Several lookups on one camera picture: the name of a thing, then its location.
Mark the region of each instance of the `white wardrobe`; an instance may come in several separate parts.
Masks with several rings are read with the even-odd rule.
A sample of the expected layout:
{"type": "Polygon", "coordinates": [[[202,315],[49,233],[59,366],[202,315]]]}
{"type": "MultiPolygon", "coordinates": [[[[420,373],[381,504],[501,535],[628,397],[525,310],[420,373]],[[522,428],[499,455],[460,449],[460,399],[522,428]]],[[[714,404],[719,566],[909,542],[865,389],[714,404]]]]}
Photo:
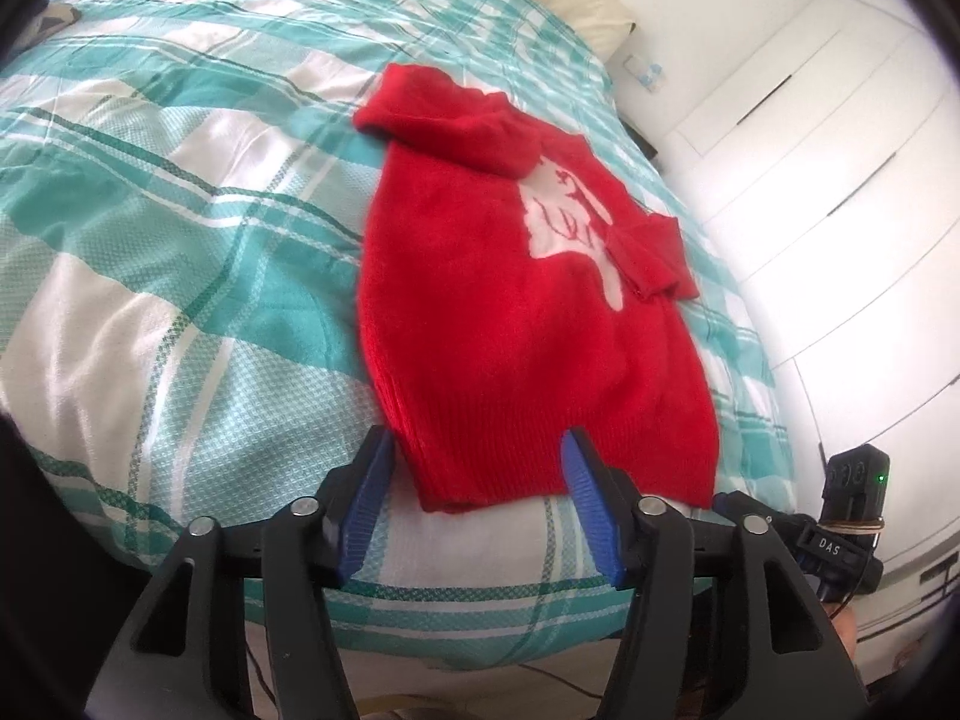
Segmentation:
{"type": "Polygon", "coordinates": [[[866,680],[960,577],[959,155],[933,42],[857,0],[814,0],[661,146],[770,354],[800,509],[819,514],[822,458],[890,455],[885,579],[856,602],[866,680]]]}

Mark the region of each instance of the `plaid duvet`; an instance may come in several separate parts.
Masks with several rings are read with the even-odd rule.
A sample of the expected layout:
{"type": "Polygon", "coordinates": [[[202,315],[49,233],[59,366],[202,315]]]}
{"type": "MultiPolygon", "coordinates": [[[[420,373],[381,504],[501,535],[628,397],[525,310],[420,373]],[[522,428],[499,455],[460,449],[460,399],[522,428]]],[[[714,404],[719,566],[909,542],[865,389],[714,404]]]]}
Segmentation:
{"type": "MultiPolygon", "coordinates": [[[[792,508],[773,378],[733,279],[627,137],[602,64],[549,12],[58,1],[82,18],[0,76],[0,408],[115,555],[157,565],[199,514],[270,517],[378,420],[354,295],[384,146],[350,116],[391,61],[584,133],[638,202],[680,218],[717,490],[792,508]]],[[[366,563],[328,597],[340,645],[464,668],[608,635],[629,600],[597,575],[568,499],[424,514],[403,466],[366,563]]],[[[247,608],[262,614],[256,583],[247,608]]]]}

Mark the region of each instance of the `metal screw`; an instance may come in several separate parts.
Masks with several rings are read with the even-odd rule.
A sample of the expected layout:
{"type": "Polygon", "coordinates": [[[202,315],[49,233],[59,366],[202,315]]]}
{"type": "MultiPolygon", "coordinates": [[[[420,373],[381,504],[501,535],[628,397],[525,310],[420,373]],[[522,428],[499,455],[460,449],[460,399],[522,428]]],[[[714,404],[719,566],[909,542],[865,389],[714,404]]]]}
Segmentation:
{"type": "Polygon", "coordinates": [[[317,509],[320,509],[320,503],[309,495],[306,498],[298,498],[290,504],[290,511],[294,512],[294,517],[309,517],[317,509]]]}
{"type": "Polygon", "coordinates": [[[648,495],[640,499],[639,508],[644,514],[649,514],[650,517],[659,517],[666,511],[666,504],[656,495],[648,495]]]}
{"type": "Polygon", "coordinates": [[[187,530],[190,532],[190,536],[206,536],[216,524],[213,517],[197,517],[190,523],[187,530]]]}
{"type": "Polygon", "coordinates": [[[756,514],[747,514],[747,517],[743,518],[743,527],[755,536],[762,536],[770,528],[767,521],[756,514]]]}

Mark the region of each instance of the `sweater sleeve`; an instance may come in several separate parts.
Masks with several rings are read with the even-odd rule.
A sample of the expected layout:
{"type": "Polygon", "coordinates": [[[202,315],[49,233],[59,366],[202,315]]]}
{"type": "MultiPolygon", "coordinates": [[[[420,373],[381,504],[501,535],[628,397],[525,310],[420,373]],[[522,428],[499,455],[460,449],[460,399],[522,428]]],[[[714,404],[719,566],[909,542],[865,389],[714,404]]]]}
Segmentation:
{"type": "Polygon", "coordinates": [[[437,68],[390,64],[354,127],[385,133],[423,153],[514,180],[541,157],[536,127],[507,95],[464,89],[437,68]]]}

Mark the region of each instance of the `wire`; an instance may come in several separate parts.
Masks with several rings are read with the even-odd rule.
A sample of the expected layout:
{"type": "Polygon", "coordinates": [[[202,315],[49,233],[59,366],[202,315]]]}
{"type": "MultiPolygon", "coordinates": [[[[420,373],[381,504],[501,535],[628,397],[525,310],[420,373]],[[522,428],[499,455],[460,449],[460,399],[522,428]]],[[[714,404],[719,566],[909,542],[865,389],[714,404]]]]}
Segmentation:
{"type": "Polygon", "coordinates": [[[256,660],[256,655],[253,654],[253,650],[250,648],[250,642],[245,641],[244,644],[247,645],[247,657],[250,658],[253,663],[253,673],[256,674],[256,680],[260,683],[260,687],[263,688],[263,692],[267,694],[267,698],[270,699],[270,703],[274,706],[277,705],[277,696],[274,695],[274,692],[270,690],[270,685],[267,685],[267,680],[263,678],[263,669],[260,668],[256,660]]]}
{"type": "Polygon", "coordinates": [[[545,671],[544,669],[536,668],[536,666],[531,666],[530,664],[517,664],[517,666],[520,666],[520,668],[525,668],[527,671],[536,671],[536,673],[542,674],[544,677],[549,677],[551,680],[556,680],[557,682],[566,685],[571,690],[576,690],[578,693],[587,696],[587,698],[595,698],[597,701],[603,698],[603,696],[599,693],[591,693],[589,690],[581,688],[579,685],[575,685],[569,680],[565,680],[563,677],[559,677],[556,674],[551,674],[549,671],[545,671]]]}
{"type": "Polygon", "coordinates": [[[878,533],[876,536],[874,536],[874,543],[872,543],[872,546],[870,547],[870,552],[867,553],[867,560],[864,560],[863,562],[863,570],[860,572],[860,577],[857,579],[853,589],[847,593],[847,597],[844,598],[843,601],[840,602],[840,605],[830,614],[830,619],[836,618],[839,613],[847,608],[847,605],[853,600],[853,596],[856,595],[856,591],[860,589],[860,585],[863,584],[863,578],[867,576],[867,568],[870,567],[870,561],[874,558],[874,552],[877,550],[877,543],[879,541],[880,534],[878,533]]]}

